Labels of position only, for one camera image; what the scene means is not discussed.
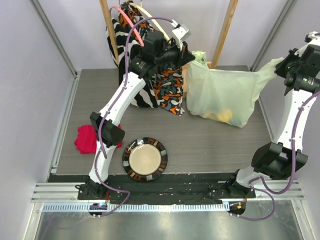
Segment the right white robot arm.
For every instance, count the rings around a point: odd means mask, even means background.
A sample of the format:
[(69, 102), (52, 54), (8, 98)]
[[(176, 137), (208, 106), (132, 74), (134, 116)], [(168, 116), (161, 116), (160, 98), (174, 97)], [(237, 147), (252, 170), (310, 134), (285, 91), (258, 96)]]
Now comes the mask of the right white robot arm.
[(288, 56), (275, 67), (275, 74), (284, 78), (284, 111), (280, 127), (273, 141), (258, 148), (250, 166), (237, 170), (225, 183), (226, 193), (243, 198), (253, 190), (255, 183), (271, 180), (289, 180), (280, 190), (267, 190), (276, 195), (288, 191), (295, 173), (308, 160), (303, 154), (303, 134), (309, 112), (320, 94), (320, 45), (308, 43), (289, 51)]

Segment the beige plate with dark rim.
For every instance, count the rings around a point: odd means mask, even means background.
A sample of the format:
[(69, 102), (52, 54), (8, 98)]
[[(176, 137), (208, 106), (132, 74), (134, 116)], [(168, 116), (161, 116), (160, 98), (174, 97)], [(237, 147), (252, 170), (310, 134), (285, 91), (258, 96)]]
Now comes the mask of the beige plate with dark rim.
[(139, 182), (149, 182), (164, 173), (168, 151), (159, 140), (141, 137), (126, 146), (121, 161), (129, 177)]

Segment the pale green plastic bag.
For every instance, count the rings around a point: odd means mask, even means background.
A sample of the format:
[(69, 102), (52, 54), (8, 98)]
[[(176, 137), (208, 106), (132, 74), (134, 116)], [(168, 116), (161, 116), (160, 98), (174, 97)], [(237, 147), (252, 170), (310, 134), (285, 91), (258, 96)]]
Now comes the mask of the pale green plastic bag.
[(230, 109), (232, 119), (226, 123), (243, 128), (255, 110), (255, 102), (267, 83), (274, 79), (276, 65), (284, 60), (275, 58), (258, 71), (211, 69), (207, 65), (207, 54), (192, 53), (186, 74), (188, 111), (202, 118), (206, 111)]

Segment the yellow fake lemon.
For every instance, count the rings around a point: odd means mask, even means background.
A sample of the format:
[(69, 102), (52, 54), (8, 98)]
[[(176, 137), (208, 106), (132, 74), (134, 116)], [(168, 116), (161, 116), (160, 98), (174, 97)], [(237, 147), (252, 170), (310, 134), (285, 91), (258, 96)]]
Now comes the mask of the yellow fake lemon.
[(233, 117), (233, 112), (230, 109), (218, 111), (207, 110), (202, 117), (222, 123), (228, 123)]

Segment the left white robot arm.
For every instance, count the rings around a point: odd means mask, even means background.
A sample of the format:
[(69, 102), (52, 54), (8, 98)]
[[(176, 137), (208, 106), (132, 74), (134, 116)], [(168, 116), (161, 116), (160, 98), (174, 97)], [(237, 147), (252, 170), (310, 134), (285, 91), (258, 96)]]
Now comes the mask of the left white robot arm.
[(114, 95), (98, 113), (91, 113), (90, 121), (97, 135), (96, 151), (84, 184), (76, 186), (81, 194), (97, 200), (106, 195), (104, 183), (109, 176), (111, 158), (125, 136), (125, 131), (119, 128), (120, 121), (134, 97), (156, 74), (158, 66), (182, 67), (195, 59), (186, 43), (190, 31), (180, 26), (172, 34), (170, 41), (166, 41), (158, 30), (148, 33), (137, 56), (125, 62), (125, 76)]

